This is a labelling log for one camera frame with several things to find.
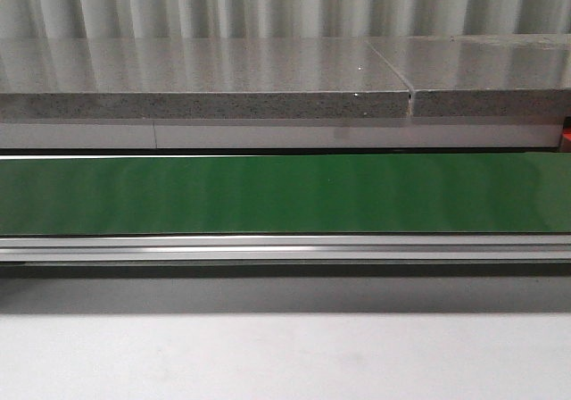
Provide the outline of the red object at edge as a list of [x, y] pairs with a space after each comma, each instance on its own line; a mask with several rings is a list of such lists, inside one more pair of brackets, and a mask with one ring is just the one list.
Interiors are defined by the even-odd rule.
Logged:
[[570, 153], [571, 152], [571, 118], [566, 117], [561, 133], [559, 144], [559, 151]]

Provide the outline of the white pleated curtain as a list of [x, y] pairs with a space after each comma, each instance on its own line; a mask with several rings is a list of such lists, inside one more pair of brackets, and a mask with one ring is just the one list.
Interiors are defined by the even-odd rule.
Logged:
[[314, 38], [569, 30], [570, 0], [1, 0], [3, 38]]

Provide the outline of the white cabinet panel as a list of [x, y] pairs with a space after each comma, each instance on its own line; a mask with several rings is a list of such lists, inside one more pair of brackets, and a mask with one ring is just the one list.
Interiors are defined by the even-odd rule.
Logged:
[[344, 120], [10, 120], [3, 149], [556, 147], [561, 116]]

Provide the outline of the aluminium conveyor frame rail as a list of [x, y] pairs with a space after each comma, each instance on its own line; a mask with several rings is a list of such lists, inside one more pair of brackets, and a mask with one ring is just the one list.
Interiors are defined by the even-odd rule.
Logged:
[[4, 237], [2, 263], [567, 263], [568, 234]]

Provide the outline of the grey stone countertop slab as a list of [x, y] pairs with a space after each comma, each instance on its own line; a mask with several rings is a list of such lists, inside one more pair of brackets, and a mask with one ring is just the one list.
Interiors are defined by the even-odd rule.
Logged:
[[409, 91], [359, 38], [9, 38], [1, 116], [403, 118]]

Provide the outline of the green conveyor belt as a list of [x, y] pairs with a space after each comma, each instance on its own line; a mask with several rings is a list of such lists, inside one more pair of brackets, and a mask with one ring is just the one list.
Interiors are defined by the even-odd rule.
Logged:
[[570, 230], [561, 153], [21, 159], [6, 236]]

